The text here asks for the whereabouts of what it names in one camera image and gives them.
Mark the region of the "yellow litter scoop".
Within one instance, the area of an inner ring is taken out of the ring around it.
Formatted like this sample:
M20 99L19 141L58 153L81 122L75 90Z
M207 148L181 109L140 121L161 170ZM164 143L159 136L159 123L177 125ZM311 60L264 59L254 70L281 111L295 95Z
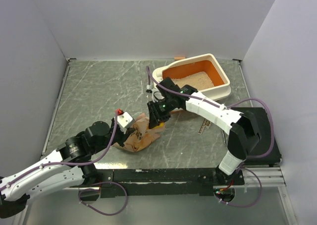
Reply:
M158 129L158 128L164 128L164 127L165 127L164 122L161 122L160 124L153 127L150 127L150 125L148 125L148 129Z

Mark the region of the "pink cat litter bag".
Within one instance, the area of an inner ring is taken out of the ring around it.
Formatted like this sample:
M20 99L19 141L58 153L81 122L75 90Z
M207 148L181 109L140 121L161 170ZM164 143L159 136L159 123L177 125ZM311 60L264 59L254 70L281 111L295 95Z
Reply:
M145 113L140 114L131 129L134 131L129 135L124 142L124 147L113 146L117 149L136 153L150 146L151 143L160 138L160 133L164 131L164 128L148 129L149 117Z

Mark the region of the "white orange litter box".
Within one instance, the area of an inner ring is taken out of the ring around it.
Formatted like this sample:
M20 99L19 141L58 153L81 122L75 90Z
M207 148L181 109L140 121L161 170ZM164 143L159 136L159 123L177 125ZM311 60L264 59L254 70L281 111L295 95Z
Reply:
M214 101L231 93L230 80L212 54L174 61L153 70L152 76L157 82L169 77L180 88L190 85Z

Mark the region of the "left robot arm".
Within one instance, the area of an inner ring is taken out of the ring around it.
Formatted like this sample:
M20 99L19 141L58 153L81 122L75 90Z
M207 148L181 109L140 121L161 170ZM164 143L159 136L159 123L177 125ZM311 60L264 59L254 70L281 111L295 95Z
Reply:
M113 121L97 121L76 136L68 138L57 149L34 165L0 179L0 217L6 219L22 212L37 198L72 186L110 187L109 178L101 181L92 155L107 153L110 146L123 146L134 132L121 129Z

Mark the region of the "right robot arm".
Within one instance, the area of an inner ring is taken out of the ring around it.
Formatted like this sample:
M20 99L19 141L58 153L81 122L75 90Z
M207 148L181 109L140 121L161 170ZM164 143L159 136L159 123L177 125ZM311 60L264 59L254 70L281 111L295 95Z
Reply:
M261 139L254 114L250 111L232 110L211 100L190 85L180 88L169 77L157 85L157 89L162 99L147 103L149 128L153 129L168 121L174 109L195 113L218 126L228 135L228 142L227 152L217 166L216 178L219 183L228 184L234 177L233 173Z

